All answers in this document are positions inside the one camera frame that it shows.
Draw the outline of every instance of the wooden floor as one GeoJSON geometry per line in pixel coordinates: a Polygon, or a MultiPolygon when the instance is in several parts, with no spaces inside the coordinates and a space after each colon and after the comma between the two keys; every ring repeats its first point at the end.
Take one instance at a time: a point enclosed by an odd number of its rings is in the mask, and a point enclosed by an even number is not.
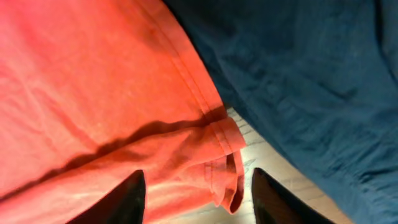
{"type": "Polygon", "coordinates": [[[241,208],[229,215],[223,208],[207,205],[188,214],[162,221],[161,224],[254,224],[251,198],[251,176],[255,167],[263,168],[297,197],[337,224],[352,223],[317,186],[282,158],[233,109],[228,114],[238,124],[247,147],[242,149],[245,168],[245,196],[241,208]]]}

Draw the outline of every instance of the red shirt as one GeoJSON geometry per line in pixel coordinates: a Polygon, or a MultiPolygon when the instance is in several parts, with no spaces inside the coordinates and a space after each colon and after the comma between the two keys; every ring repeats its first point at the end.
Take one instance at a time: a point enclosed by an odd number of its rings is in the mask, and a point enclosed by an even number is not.
{"type": "Polygon", "coordinates": [[[244,140],[161,0],[0,1],[0,220],[65,223],[135,170],[146,222],[243,196],[244,140]]]}

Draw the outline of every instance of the light wood table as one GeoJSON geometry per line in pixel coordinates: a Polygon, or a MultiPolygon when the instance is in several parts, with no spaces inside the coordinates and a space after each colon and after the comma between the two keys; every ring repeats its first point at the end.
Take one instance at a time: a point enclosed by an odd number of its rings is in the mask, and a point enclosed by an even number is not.
{"type": "Polygon", "coordinates": [[[245,196],[240,209],[236,214],[230,215],[223,208],[216,208],[211,204],[179,217],[162,221],[161,224],[255,224],[251,177],[253,169],[256,167],[264,169],[298,198],[335,223],[352,223],[328,196],[282,158],[234,109],[230,108],[228,114],[238,124],[248,145],[242,149],[246,178],[245,196]]]}

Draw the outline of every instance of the dark blue fabric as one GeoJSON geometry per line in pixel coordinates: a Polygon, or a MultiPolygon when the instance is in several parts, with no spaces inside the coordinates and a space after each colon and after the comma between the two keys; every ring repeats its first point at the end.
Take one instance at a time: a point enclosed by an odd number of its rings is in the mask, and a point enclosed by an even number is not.
{"type": "Polygon", "coordinates": [[[356,223],[398,223],[398,1],[165,3],[224,102],[356,223]]]}

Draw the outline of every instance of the orange-red garment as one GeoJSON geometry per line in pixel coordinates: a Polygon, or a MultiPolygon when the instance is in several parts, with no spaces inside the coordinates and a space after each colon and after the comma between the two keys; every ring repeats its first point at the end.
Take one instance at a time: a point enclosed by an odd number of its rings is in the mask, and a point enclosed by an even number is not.
{"type": "Polygon", "coordinates": [[[0,220],[65,223],[135,170],[146,222],[234,212],[244,140],[161,0],[0,1],[0,220]]]}

